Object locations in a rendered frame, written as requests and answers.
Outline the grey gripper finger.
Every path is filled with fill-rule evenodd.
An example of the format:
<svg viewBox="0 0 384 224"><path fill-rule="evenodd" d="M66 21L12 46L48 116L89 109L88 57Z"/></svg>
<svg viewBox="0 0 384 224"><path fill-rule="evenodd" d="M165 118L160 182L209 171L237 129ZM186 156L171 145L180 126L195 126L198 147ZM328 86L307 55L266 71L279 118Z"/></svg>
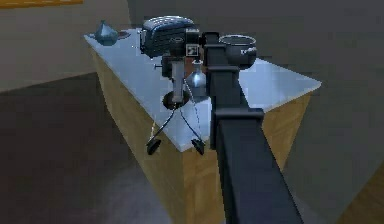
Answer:
<svg viewBox="0 0 384 224"><path fill-rule="evenodd" d="M182 117L182 119L185 122L185 124L187 125L187 127L192 131L193 135L195 136L195 138L191 140L193 147L195 148L195 150L200 155L203 155L204 154L204 148L205 148L205 144L204 144L203 140L197 134L197 132L191 127L191 125L189 124L187 119L184 117L183 112L180 112L180 116Z"/></svg>
<svg viewBox="0 0 384 224"><path fill-rule="evenodd" d="M159 148L161 144L161 140L157 138L157 136L163 131L163 129L168 125L170 120L173 118L175 113L175 109L172 110L169 117L166 119L166 121L160 126L160 128L157 131L154 131L154 129L151 129L151 137L149 138L146 147L147 147L147 153L149 155L152 155L156 152L156 150Z"/></svg>

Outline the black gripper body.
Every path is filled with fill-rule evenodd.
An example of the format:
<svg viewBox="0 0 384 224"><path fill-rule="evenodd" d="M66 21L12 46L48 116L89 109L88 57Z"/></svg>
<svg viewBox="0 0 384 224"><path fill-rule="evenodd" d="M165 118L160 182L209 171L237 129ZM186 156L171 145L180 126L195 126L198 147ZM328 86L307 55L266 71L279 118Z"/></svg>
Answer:
<svg viewBox="0 0 384 224"><path fill-rule="evenodd" d="M162 76L172 82L172 90L163 97L163 105L169 110L183 107L190 99L184 87L185 59L163 55L161 64L154 65L154 68L161 68Z"/></svg>

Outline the wooden counter with pale top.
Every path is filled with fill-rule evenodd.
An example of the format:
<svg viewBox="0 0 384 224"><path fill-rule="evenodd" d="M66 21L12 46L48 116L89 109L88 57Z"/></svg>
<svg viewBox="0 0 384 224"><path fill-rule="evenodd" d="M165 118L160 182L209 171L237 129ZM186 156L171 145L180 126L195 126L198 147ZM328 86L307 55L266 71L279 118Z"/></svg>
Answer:
<svg viewBox="0 0 384 224"><path fill-rule="evenodd" d="M180 112L204 140L209 138L209 101L187 103L157 136L161 144L152 155L146 144L172 111L162 104L171 82L162 76L158 59L139 49L137 30L113 46L87 40L107 108L155 189L172 224L223 224L224 205L216 153L203 155L191 144L194 138ZM239 78L249 105L265 112L263 130L283 167L300 127L311 94L320 82L258 59Z"/></svg>

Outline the black toaster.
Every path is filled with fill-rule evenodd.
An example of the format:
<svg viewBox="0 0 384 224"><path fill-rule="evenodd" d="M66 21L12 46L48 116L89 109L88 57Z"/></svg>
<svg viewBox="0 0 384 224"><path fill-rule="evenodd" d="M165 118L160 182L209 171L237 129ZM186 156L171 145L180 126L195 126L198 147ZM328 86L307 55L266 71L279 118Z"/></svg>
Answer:
<svg viewBox="0 0 384 224"><path fill-rule="evenodd" d="M150 58L169 50L170 40L184 38L186 29L195 29L194 22L182 16L160 16L146 20L140 30L140 50Z"/></svg>

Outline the black round pot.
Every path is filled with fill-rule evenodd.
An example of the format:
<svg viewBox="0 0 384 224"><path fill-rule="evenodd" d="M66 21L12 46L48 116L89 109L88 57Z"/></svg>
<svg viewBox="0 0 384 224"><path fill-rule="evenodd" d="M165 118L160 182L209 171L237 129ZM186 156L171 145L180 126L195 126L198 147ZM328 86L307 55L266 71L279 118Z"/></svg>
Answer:
<svg viewBox="0 0 384 224"><path fill-rule="evenodd" d="M219 42L226 46L228 62L238 66L241 70L250 68L257 58L256 40L253 37L230 34L219 38Z"/></svg>

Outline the yellow framed picture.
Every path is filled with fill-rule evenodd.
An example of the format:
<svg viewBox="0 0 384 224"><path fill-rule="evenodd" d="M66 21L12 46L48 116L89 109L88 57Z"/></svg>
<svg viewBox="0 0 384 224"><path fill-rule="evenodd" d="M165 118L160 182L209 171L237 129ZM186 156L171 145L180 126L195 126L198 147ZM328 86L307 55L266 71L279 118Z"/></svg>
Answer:
<svg viewBox="0 0 384 224"><path fill-rule="evenodd" d="M0 0L0 9L82 4L84 0Z"/></svg>

